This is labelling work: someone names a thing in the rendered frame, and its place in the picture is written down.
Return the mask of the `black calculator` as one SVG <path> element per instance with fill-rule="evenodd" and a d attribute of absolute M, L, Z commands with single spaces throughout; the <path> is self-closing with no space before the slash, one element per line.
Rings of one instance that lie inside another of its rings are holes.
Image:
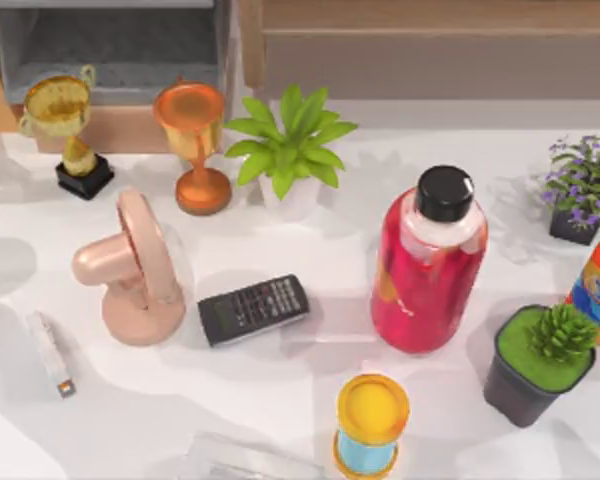
<path fill-rule="evenodd" d="M 304 287 L 294 274 L 215 295 L 197 306 L 211 347 L 296 322 L 310 311 Z"/>

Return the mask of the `green leafy plant white pot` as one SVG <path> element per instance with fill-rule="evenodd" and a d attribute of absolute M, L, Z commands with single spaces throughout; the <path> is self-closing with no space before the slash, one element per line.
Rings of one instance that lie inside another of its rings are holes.
<path fill-rule="evenodd" d="M 323 186 L 339 187 L 345 165 L 329 144 L 359 128 L 327 109 L 327 97 L 325 87 L 305 96 L 292 84 L 283 92 L 278 116 L 263 101 L 245 97 L 247 115 L 226 123 L 246 136 L 225 151 L 243 159 L 236 184 L 258 183 L 264 206 L 285 221 L 309 216 Z"/>

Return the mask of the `red bottle with black cap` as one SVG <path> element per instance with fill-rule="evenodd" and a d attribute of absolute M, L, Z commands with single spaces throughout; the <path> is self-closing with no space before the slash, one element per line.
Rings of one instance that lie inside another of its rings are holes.
<path fill-rule="evenodd" d="M 487 242 L 470 175 L 451 165 L 424 171 L 382 224 L 371 294 L 377 333 L 408 354 L 445 345 L 459 327 Z"/>

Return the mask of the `orange bronze trophy cup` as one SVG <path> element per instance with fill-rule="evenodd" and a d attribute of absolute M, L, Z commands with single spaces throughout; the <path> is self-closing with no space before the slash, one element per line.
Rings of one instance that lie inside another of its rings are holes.
<path fill-rule="evenodd" d="M 228 177 L 205 165 L 220 150 L 225 97 L 214 86 L 178 78 L 155 98 L 153 114 L 166 134 L 171 151 L 190 164 L 176 182 L 181 210 L 212 215 L 231 200 Z"/>

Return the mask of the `pink desk fan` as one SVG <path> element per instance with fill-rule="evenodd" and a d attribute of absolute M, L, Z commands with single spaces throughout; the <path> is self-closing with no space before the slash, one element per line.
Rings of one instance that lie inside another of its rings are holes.
<path fill-rule="evenodd" d="M 110 334 L 132 346 L 158 344 L 181 325 L 185 302 L 163 232 L 146 197 L 119 194 L 121 232 L 76 251 L 72 270 L 81 284 L 105 284 L 102 319 Z"/>

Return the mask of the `clear plastic box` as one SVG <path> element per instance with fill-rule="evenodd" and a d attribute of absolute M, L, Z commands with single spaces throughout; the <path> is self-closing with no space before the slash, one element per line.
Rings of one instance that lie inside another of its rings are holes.
<path fill-rule="evenodd" d="M 328 480 L 322 467 L 260 444 L 199 434 L 175 480 Z"/>

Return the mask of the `wooden cupboard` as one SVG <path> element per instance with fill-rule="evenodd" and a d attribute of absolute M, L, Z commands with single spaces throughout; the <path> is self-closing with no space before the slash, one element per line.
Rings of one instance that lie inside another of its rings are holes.
<path fill-rule="evenodd" d="M 600 0 L 236 0 L 245 83 L 336 98 L 600 100 Z"/>

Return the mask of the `grey cabinet with dark inside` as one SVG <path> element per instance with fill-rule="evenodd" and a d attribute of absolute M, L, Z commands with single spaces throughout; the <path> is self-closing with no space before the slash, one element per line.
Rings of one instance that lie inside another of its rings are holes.
<path fill-rule="evenodd" d="M 222 88 L 231 0 L 0 0 L 11 104 L 45 78 L 96 71 L 96 105 L 147 105 L 177 78 Z"/>

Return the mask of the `green succulent in dark pot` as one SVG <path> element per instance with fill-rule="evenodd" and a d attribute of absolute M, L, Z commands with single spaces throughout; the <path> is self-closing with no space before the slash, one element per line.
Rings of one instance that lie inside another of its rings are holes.
<path fill-rule="evenodd" d="M 596 361 L 600 329 L 570 304 L 519 308 L 494 337 L 485 401 L 512 424 L 535 423 Z"/>

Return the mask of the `gold trophy with black base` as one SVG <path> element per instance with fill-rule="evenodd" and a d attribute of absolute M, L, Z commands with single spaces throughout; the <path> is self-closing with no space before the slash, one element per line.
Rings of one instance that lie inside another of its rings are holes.
<path fill-rule="evenodd" d="M 20 132 L 40 131 L 65 140 L 55 167 L 58 185 L 83 200 L 93 199 L 113 178 L 108 161 L 80 138 L 90 120 L 96 69 L 87 64 L 78 76 L 56 75 L 31 87 L 24 99 Z"/>

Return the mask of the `white stapler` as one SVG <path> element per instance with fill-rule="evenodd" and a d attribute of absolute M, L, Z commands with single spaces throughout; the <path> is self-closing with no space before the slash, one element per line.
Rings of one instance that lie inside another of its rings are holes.
<path fill-rule="evenodd" d="M 51 324 L 39 312 L 33 312 L 25 318 L 25 325 L 59 396 L 63 399 L 73 396 L 76 393 L 75 383 L 58 348 Z"/>

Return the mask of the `purple flower plant black pot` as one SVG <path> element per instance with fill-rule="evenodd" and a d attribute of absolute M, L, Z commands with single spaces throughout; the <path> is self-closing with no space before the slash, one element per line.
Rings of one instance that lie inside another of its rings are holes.
<path fill-rule="evenodd" d="M 588 246 L 600 228 L 600 135 L 562 137 L 550 148 L 542 200 L 551 209 L 549 234 Z"/>

